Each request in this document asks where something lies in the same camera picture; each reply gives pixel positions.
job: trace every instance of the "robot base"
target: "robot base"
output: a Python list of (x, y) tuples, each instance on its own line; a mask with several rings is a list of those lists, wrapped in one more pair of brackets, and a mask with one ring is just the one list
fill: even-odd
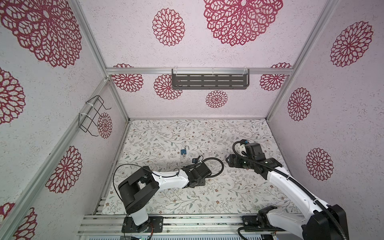
[(163, 219), (164, 217), (149, 217), (148, 221), (144, 222), (140, 226), (136, 226), (131, 217), (126, 217), (124, 219), (125, 225), (123, 225), (121, 232), (122, 233), (139, 233), (139, 232), (150, 233), (152, 231), (152, 228), (149, 225), (150, 223), (152, 223), (153, 225), (153, 232), (162, 232)]

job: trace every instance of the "wire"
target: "wire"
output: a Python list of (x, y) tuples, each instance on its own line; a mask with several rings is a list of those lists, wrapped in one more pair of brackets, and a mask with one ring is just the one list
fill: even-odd
[(221, 170), (218, 173), (216, 173), (215, 175), (206, 176), (205, 178), (217, 177), (217, 176), (219, 176), (224, 171), (224, 163), (220, 159), (215, 158), (215, 157), (209, 157), (209, 158), (204, 159), (203, 161), (205, 162), (207, 160), (216, 160), (216, 161), (218, 161), (221, 164)]
[(255, 232), (258, 232), (258, 231), (285, 231), (284, 229), (281, 229), (281, 228), (258, 228), (258, 227), (239, 227), (237, 229), (237, 233), (239, 234), (239, 236), (243, 239), (243, 240), (248, 240), (246, 239), (241, 233), (240, 231), (241, 230), (255, 230)]
[(151, 235), (149, 236), (148, 240), (151, 240), (151, 238), (153, 236), (153, 225), (152, 225), (152, 223), (150, 223), (150, 225), (151, 225), (152, 230), (151, 230)]
[(319, 202), (319, 200), (317, 200), (303, 185), (301, 185), (298, 181), (296, 181), (295, 179), (293, 179), (292, 177), (290, 177), (288, 174), (285, 174), (283, 173), (282, 171), (279, 171), (273, 167), (270, 167), (264, 163), (261, 163), (261, 162), (257, 162), (257, 161), (254, 161), (253, 159), (250, 159), (248, 157), (244, 157), (242, 155), (240, 155), (238, 152), (236, 152), (235, 150), (235, 145), (238, 144), (238, 143), (241, 143), (241, 144), (244, 144), (243, 142), (240, 142), (240, 141), (237, 141), (235, 142), (233, 145), (232, 145), (232, 150), (233, 152), (235, 153), (236, 156), (238, 156), (239, 158), (241, 159), (244, 159), (244, 160), (247, 160), (247, 161), (250, 161), (250, 162), (253, 162), (257, 165), (260, 165), (260, 166), (263, 166), (265, 167), (266, 169), (269, 169), (269, 170), (272, 170), (272, 171), (275, 171), (277, 172), (278, 174), (284, 176), (285, 178), (287, 178), (288, 180), (292, 181), (296, 186), (298, 186), (301, 190), (303, 190), (303, 192), (308, 195), (310, 197), (311, 200), (314, 201), (314, 203), (316, 203), (323, 211), (324, 213), (327, 215), (327, 217), (331, 220), (331, 222), (333, 223), (333, 225), (336, 227), (336, 230), (337, 232), (340, 234), (341, 238), (344, 239), (344, 240), (348, 240), (346, 234), (344, 233), (344, 230), (342, 229), (342, 227), (340, 226), (339, 222), (336, 220), (336, 218), (331, 214), (331, 212), (326, 208), (324, 207), (323, 204), (321, 204)]
[(188, 165), (188, 166), (185, 166), (185, 167), (195, 167), (195, 166), (198, 166), (198, 165), (202, 164), (203, 162), (206, 162), (207, 160), (216, 160), (216, 161), (218, 161), (221, 164), (221, 170), (218, 173), (216, 173), (215, 175), (209, 175), (209, 176), (206, 176), (205, 178), (217, 177), (217, 176), (219, 176), (224, 171), (224, 163), (223, 163), (223, 161), (221, 161), (220, 159), (215, 158), (215, 157), (208, 157), (208, 158), (204, 159), (203, 161), (201, 161), (200, 163), (191, 164), (191, 165)]
[[(159, 175), (155, 174), (154, 172), (152, 172), (151, 170), (148, 170), (148, 169), (146, 169), (146, 168), (144, 168), (144, 167), (142, 167), (142, 166), (140, 166), (140, 165), (137, 165), (137, 164), (133, 164), (133, 163), (125, 163), (125, 164), (121, 164), (120, 166), (118, 166), (118, 167), (116, 168), (115, 172), (113, 173), (113, 177), (112, 177), (113, 188), (115, 189), (115, 192), (116, 192), (117, 196), (120, 198), (121, 201), (122, 201), (122, 199), (121, 199), (120, 195), (118, 194), (118, 192), (117, 192), (117, 190), (116, 190), (116, 187), (115, 187), (115, 175), (116, 175), (116, 172), (117, 172), (117, 170), (119, 169), (119, 167), (121, 167), (121, 166), (125, 166), (125, 165), (133, 165), (133, 166), (136, 166), (136, 167), (141, 167), (142, 169), (144, 169), (144, 170), (146, 170), (146, 171), (152, 173), (152, 174), (155, 175), (155, 176), (158, 176), (158, 177), (164, 177), (164, 176), (159, 176)], [(178, 172), (177, 174), (173, 175), (173, 176), (168, 176), (168, 177), (175, 177), (175, 176), (178, 176), (178, 175), (179, 175), (179, 172)]]
[(126, 225), (126, 221), (127, 221), (128, 215), (129, 214), (125, 215), (124, 222), (122, 223), (122, 228), (123, 228), (123, 233), (124, 233), (124, 240), (127, 240), (127, 238), (125, 237), (125, 225)]

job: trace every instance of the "black wire holder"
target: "black wire holder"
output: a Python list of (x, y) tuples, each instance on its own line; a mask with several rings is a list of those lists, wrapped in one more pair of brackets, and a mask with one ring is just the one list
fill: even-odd
[[(96, 102), (99, 101), (101, 103), (100, 107), (98, 109), (96, 109), (94, 107), (94, 105), (96, 104)], [(89, 132), (89, 134), (91, 134), (92, 136), (94, 137), (98, 137), (99, 135), (93, 135), (90, 131), (89, 131), (89, 128), (91, 127), (92, 123), (95, 124), (96, 127), (98, 127), (98, 125), (93, 121), (95, 119), (95, 117), (97, 116), (97, 114), (99, 114), (100, 116), (100, 113), (99, 113), (99, 110), (101, 107), (103, 107), (105, 110), (109, 110), (111, 108), (106, 108), (104, 106), (104, 100), (102, 99), (102, 97), (100, 95), (96, 95), (94, 96), (93, 98), (89, 99), (88, 101), (85, 102), (86, 104), (89, 104), (91, 105), (91, 109), (87, 112), (87, 113), (79, 113), (79, 116), (78, 116), (78, 125), (79, 125), (79, 128), (83, 131), (83, 132)], [(93, 116), (93, 118), (91, 118), (89, 114), (89, 112), (94, 109), (96, 111), (95, 115)], [(80, 118), (81, 118), (81, 115), (85, 115), (85, 118), (83, 119), (83, 121), (80, 123)], [(89, 123), (88, 127), (84, 126), (83, 123), (85, 121), (85, 119), (89, 118), (91, 120), (91, 122)]]

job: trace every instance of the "mounting plate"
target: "mounting plate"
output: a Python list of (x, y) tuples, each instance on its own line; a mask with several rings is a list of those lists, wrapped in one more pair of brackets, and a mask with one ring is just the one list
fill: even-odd
[[(163, 219), (164, 217), (149, 217), (150, 223), (153, 225), (153, 232), (162, 232), (163, 231)], [(137, 226), (133, 222), (133, 219), (131, 217), (126, 217), (125, 218), (126, 224), (125, 226), (123, 225), (121, 232), (122, 233), (137, 233)], [(151, 232), (152, 229), (149, 226), (147, 230), (144, 232)]]

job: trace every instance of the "black mounting bracket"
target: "black mounting bracket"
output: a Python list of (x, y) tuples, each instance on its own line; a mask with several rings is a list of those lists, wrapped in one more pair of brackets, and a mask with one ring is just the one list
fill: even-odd
[[(150, 224), (153, 226), (153, 232), (162, 232), (163, 231), (163, 220), (164, 217), (149, 217), (148, 227), (141, 232), (150, 233), (152, 228)], [(125, 224), (123, 224), (121, 232), (122, 233), (139, 233), (140, 226), (136, 226), (131, 217), (124, 218)]]

